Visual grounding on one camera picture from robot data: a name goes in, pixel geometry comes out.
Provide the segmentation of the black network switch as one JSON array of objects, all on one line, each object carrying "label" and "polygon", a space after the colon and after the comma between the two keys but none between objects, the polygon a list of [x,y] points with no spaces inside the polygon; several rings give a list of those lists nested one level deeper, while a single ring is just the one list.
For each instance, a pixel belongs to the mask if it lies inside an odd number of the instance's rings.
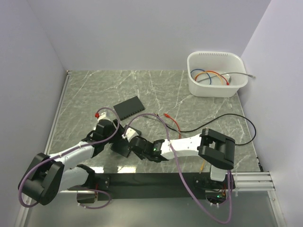
[{"label": "black network switch", "polygon": [[119,104],[114,105],[114,110],[117,113],[119,119],[124,120],[128,117],[131,117],[131,116],[145,110],[145,107],[143,106],[139,97],[134,96]]},{"label": "black network switch", "polygon": [[[139,134],[139,136],[141,136],[141,134],[142,134],[141,131],[139,131],[139,130],[137,130],[135,128],[133,128],[133,129],[137,131],[137,133]],[[114,142],[111,145],[110,149],[113,152],[115,152],[115,153],[117,153],[117,154],[119,154],[119,155],[121,155],[121,156],[123,156],[125,158],[128,158],[129,155],[130,155],[130,153],[131,153],[131,151],[129,150],[129,142],[127,140],[125,140],[125,139],[122,138],[123,133],[124,133],[124,131],[121,130],[121,132],[118,132],[115,135]]]}]

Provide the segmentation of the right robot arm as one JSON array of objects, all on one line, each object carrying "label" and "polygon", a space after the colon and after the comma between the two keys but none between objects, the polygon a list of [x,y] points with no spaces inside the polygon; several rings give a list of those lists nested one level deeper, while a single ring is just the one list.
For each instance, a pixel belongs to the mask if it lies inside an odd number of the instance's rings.
[{"label": "right robot arm", "polygon": [[225,175],[234,168],[235,140],[211,129],[203,129],[201,134],[188,138],[154,142],[128,129],[123,138],[129,142],[129,150],[141,160],[158,163],[175,157],[201,157],[211,165],[208,183],[214,189],[224,185]]}]

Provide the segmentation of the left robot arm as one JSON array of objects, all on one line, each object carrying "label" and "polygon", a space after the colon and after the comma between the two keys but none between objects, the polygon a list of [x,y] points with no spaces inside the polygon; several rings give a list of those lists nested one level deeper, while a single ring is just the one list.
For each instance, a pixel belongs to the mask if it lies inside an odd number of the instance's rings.
[{"label": "left robot arm", "polygon": [[57,193],[75,186],[101,193],[95,171],[81,162],[98,155],[106,144],[118,142],[124,131],[117,119],[99,120],[96,127],[73,147],[52,155],[37,154],[18,185],[20,204],[30,207],[22,199],[24,194],[36,204],[47,205]]}]

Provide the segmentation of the black base beam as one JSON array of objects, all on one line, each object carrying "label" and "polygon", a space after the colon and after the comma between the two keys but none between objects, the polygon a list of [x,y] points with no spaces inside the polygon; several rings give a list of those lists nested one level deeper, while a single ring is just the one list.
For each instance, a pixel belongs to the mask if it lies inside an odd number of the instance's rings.
[{"label": "black base beam", "polygon": [[[223,182],[213,181],[209,173],[183,173],[185,182],[199,200],[206,199],[206,192],[227,189],[227,177]],[[122,173],[95,174],[82,185],[109,193],[112,199],[163,199],[190,198],[191,195],[179,177],[179,173]]]}]

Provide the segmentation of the white plastic bin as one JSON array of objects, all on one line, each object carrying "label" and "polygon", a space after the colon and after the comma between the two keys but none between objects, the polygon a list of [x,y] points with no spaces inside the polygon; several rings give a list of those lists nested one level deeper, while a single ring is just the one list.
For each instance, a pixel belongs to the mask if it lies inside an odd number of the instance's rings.
[{"label": "white plastic bin", "polygon": [[250,77],[242,59],[230,52],[193,52],[187,70],[189,91],[198,97],[231,97]]}]

